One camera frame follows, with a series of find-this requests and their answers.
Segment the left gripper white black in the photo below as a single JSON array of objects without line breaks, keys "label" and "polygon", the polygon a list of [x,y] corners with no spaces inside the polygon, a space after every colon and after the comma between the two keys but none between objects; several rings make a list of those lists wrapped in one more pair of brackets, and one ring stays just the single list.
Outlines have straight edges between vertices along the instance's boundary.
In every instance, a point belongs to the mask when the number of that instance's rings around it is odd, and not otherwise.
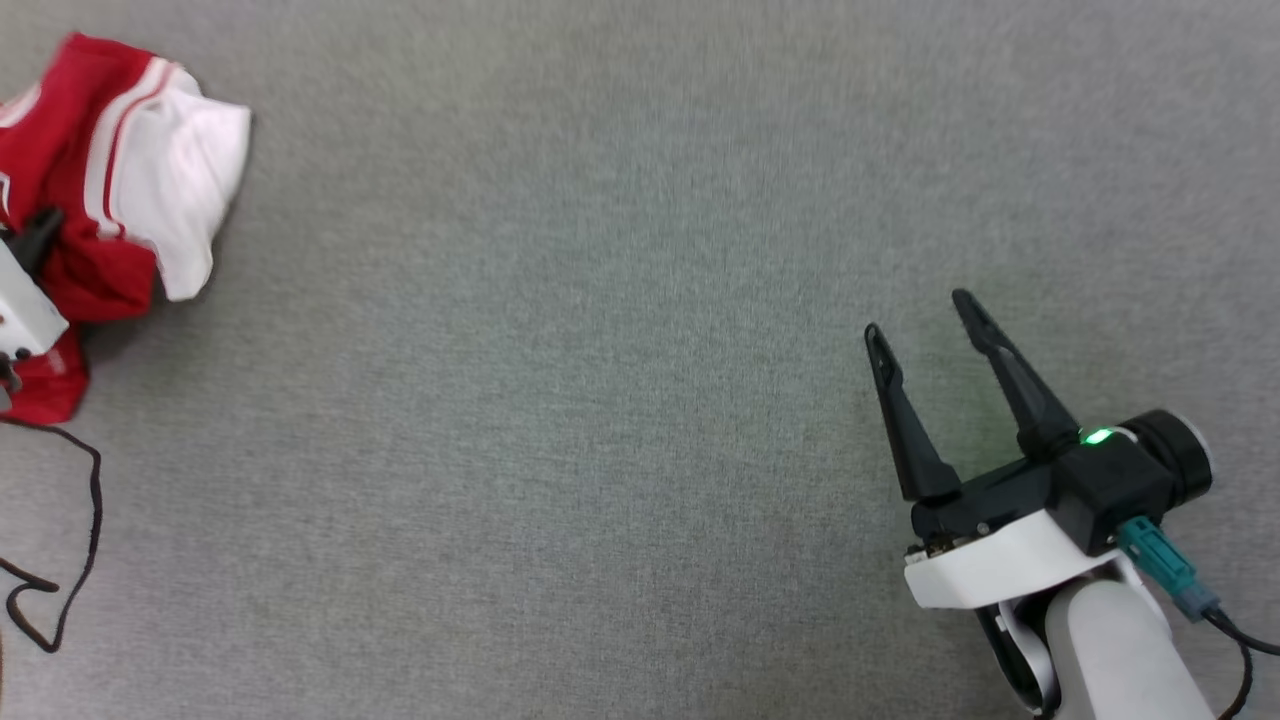
[{"label": "left gripper white black", "polygon": [[45,208],[20,229],[5,225],[1,245],[1,352],[8,360],[46,354],[70,323],[45,293],[40,273],[56,245],[65,214]]}]

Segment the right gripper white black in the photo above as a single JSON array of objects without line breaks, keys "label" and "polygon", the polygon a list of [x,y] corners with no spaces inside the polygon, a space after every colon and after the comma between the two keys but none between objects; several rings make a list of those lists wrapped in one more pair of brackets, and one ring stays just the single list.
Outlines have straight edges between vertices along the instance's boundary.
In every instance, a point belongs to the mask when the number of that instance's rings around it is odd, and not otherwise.
[{"label": "right gripper white black", "polygon": [[[1024,456],[1047,462],[1080,442],[1080,425],[1016,345],[968,290],[954,306],[975,351],[995,373]],[[1011,462],[961,483],[942,460],[905,391],[904,373],[876,323],[867,355],[916,546],[904,579],[923,609],[980,609],[1036,594],[1120,562],[1119,550],[1083,552],[1048,514],[1050,465]]]}]

